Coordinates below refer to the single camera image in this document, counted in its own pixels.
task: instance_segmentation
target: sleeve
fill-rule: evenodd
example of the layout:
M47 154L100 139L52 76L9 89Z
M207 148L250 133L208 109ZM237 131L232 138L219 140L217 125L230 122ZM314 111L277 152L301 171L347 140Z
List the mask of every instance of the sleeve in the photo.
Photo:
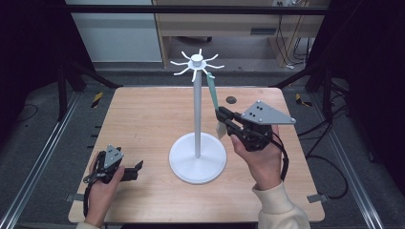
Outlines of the sleeve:
M99 229L99 228L86 222L80 222L77 224L76 229Z
M289 200L283 182L269 190L259 191L253 187L252 191L262 202L259 229L310 228L306 213Z

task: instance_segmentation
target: left hand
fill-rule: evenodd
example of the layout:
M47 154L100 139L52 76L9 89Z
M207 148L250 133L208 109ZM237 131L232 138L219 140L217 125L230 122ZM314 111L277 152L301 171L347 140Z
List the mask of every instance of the left hand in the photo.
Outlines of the left hand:
M89 174L92 172L92 168L96 163L96 158L97 156L93 158L93 162L89 167ZM124 170L124 166L119 166L108 184L103 183L100 180L93 184L89 195L89 212L84 220L85 222L101 228L104 218L113 201L118 184L124 175Z

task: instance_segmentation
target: white cabinet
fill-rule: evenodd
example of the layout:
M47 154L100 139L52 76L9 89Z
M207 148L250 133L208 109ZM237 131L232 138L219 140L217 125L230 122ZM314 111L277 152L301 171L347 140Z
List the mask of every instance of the white cabinet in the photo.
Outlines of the white cabinet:
M68 5L152 5L150 0L66 0ZM153 13L72 13L93 62L161 62Z

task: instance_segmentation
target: human hand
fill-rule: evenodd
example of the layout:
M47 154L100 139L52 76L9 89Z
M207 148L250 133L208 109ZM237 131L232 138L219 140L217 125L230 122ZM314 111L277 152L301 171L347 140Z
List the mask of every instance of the human hand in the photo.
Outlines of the human hand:
M92 164L89 167L89 174L92 172L94 164L96 163L96 158L97 156L95 156ZM124 175L124 170L124 166L119 166L108 184L103 183L100 180L93 184L89 195L89 211L86 219L84 220L85 222L101 228L104 218L107 215L108 209L113 201L118 184Z
M279 135L277 125L271 125L274 134ZM276 187L281 183L281 150L274 144L269 143L263 150L248 152L242 141L235 135L230 136L234 151L246 163L257 187L264 191ZM281 143L278 137L273 140Z

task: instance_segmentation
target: metal rail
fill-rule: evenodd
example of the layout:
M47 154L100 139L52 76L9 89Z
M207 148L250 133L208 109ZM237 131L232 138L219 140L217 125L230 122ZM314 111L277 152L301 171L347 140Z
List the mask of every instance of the metal rail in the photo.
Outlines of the metal rail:
M314 102L314 106L318 111L319 116L324 120L324 116L321 108L321 101L319 96L310 94L311 100ZM383 229L384 225L376 212L373 203L367 194L366 189L364 188L360 178L355 172L352 163L350 162L345 149L340 144L339 138L336 135L336 132L333 128L328 134L330 137L330 142L334 148L336 158L342 168L343 173L348 179L349 186L351 188L354 199L357 202L357 205L360 209L361 214L363 215L364 220L371 229Z
M79 93L74 93L74 96L71 98L69 104L69 110L67 111L64 118L56 123L56 126L54 127L51 136L48 138L47 143L42 149L42 152L39 154L38 159L33 165L20 191L18 192L17 196L15 197L6 214L1 218L0 220L1 229L13 228L16 222L18 221L19 217L21 216L21 213L23 212L38 180L41 178L41 175L44 172L45 167L53 154L53 150L56 147L59 138L63 134L65 127L67 126L72 116L72 113L74 112L75 105L79 97L80 97Z

